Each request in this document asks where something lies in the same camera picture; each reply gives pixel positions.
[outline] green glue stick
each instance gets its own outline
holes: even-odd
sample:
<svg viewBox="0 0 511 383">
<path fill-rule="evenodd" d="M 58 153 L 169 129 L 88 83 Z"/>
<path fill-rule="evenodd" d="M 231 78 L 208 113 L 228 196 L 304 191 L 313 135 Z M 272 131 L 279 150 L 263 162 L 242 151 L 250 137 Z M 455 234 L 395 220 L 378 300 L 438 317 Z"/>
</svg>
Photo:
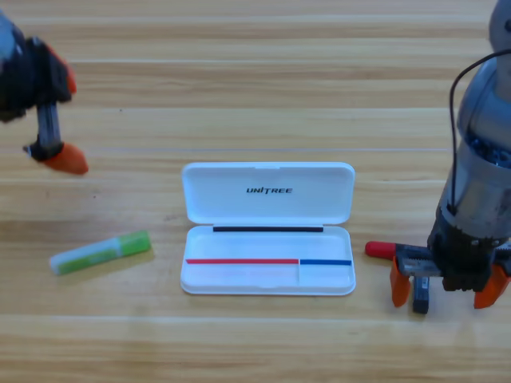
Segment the green glue stick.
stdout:
<svg viewBox="0 0 511 383">
<path fill-rule="evenodd" d="M 57 254 L 50 259 L 50 266 L 55 274 L 63 275 L 98 263 L 135 255 L 150 248 L 149 233 L 137 231 Z"/>
</svg>

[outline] case lid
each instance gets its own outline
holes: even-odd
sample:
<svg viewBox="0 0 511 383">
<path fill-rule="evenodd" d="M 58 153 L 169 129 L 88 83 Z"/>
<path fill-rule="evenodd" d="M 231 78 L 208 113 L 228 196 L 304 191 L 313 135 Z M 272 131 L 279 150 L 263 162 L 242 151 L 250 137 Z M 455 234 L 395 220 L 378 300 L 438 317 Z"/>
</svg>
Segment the case lid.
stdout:
<svg viewBox="0 0 511 383">
<path fill-rule="evenodd" d="M 355 186 L 342 162 L 194 163 L 182 178 L 188 218 L 227 226 L 344 223 Z"/>
</svg>

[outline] white case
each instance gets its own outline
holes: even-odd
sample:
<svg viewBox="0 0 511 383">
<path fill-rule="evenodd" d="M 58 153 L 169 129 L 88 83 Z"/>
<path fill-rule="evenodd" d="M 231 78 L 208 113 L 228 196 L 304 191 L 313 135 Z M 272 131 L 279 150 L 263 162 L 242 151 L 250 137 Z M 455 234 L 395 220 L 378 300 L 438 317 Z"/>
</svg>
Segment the white case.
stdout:
<svg viewBox="0 0 511 383">
<path fill-rule="evenodd" d="M 355 170 L 339 162 L 195 163 L 182 173 L 190 294 L 346 295 Z"/>
</svg>

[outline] glue stick cap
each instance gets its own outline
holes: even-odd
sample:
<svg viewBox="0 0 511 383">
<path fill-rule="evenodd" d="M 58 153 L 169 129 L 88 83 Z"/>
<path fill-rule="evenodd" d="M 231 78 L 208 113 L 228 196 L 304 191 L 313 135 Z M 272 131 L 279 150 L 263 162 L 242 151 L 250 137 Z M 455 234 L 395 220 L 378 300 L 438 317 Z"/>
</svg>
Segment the glue stick cap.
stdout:
<svg viewBox="0 0 511 383">
<path fill-rule="evenodd" d="M 123 257 L 141 253 L 151 248 L 151 239 L 149 238 L 149 233 L 145 230 L 121 235 L 119 237 L 119 242 Z"/>
</svg>

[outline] table surface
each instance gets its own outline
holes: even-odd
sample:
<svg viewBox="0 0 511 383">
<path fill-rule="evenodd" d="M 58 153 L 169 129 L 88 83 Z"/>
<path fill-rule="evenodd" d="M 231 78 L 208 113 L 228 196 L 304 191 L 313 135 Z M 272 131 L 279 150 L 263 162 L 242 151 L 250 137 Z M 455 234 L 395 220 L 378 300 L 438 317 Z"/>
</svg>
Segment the table surface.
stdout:
<svg viewBox="0 0 511 383">
<path fill-rule="evenodd" d="M 431 287 L 390 300 L 367 241 L 424 244 L 450 169 L 449 87 L 491 52 L 494 0 L 5 0 L 75 68 L 62 135 L 90 172 L 0 141 L 0 381 L 508 381 L 511 294 L 488 310 Z M 467 85 L 459 86 L 457 102 Z M 180 288 L 180 171 L 193 161 L 344 161 L 357 172 L 358 285 L 344 298 Z M 147 229 L 153 252 L 65 277 L 50 256 Z"/>
</svg>

